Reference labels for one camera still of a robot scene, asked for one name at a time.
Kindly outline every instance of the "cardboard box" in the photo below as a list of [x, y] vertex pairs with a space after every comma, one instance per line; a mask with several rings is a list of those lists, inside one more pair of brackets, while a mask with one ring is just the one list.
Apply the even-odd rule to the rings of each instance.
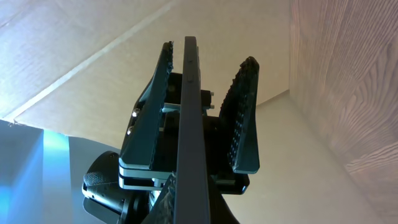
[[257, 103], [289, 88], [289, 2], [40, 0], [0, 5], [0, 117], [120, 147], [161, 46], [197, 37], [217, 115], [239, 65], [260, 63]]

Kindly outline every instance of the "wood grain surface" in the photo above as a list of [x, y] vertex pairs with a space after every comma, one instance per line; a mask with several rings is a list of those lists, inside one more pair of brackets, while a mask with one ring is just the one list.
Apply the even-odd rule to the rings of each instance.
[[290, 96], [398, 223], [398, 1], [293, 0]]

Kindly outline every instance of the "white surface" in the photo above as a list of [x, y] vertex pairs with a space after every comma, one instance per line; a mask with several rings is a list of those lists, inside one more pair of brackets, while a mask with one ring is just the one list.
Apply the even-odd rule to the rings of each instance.
[[242, 196], [225, 196], [245, 224], [382, 224], [288, 95], [256, 111], [260, 170]]

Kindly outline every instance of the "bolt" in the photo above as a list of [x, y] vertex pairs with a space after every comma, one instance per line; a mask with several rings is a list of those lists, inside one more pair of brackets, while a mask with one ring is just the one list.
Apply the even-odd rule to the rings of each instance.
[[141, 110], [140, 110], [139, 108], [135, 108], [135, 109], [132, 111], [132, 116], [133, 116], [133, 117], [137, 117], [140, 111], [141, 111]]
[[130, 135], [132, 131], [132, 126], [130, 126], [129, 128], [127, 128], [127, 135]]

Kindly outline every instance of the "black metal bar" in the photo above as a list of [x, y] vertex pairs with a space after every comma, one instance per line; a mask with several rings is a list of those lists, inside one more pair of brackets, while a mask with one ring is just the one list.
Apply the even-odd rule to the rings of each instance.
[[197, 41], [185, 37], [174, 223], [210, 223]]

